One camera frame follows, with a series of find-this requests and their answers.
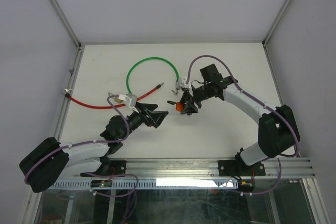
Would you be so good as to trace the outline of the orange black padlock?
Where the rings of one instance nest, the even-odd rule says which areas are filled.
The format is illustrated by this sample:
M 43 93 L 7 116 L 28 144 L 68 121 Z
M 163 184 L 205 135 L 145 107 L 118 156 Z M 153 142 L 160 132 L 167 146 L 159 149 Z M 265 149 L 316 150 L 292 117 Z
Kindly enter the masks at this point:
M 184 105 L 181 102 L 167 101 L 168 104 L 174 105 L 175 109 L 179 112 L 183 111 Z

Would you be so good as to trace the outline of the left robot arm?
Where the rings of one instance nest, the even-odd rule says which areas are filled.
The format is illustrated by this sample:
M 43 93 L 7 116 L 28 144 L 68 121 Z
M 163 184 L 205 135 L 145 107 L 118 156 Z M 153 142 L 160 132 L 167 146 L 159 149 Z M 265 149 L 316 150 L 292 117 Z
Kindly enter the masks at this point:
M 141 125 L 158 128 L 168 111 L 157 108 L 157 104 L 137 102 L 130 115 L 119 112 L 109 120 L 105 130 L 91 140 L 61 143 L 53 136 L 46 138 L 19 164 L 25 184 L 40 193 L 58 179 L 69 176 L 112 176 L 109 155 L 117 152 Z

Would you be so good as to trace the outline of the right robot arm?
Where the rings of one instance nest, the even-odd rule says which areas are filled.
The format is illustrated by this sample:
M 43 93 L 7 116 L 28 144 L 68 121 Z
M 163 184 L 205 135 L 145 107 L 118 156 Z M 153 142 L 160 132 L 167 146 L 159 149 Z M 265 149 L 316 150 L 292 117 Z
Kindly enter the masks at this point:
M 223 77 L 214 64 L 202 68 L 200 72 L 203 82 L 198 88 L 191 84 L 189 77 L 177 79 L 176 89 L 183 92 L 175 106 L 177 111 L 192 115 L 198 113 L 203 101 L 219 98 L 239 108 L 258 125 L 257 142 L 246 149 L 241 148 L 232 161 L 220 165 L 221 175 L 236 178 L 250 176 L 262 161 L 298 146 L 300 135 L 289 106 L 274 106 L 261 101 L 238 87 L 233 77 Z

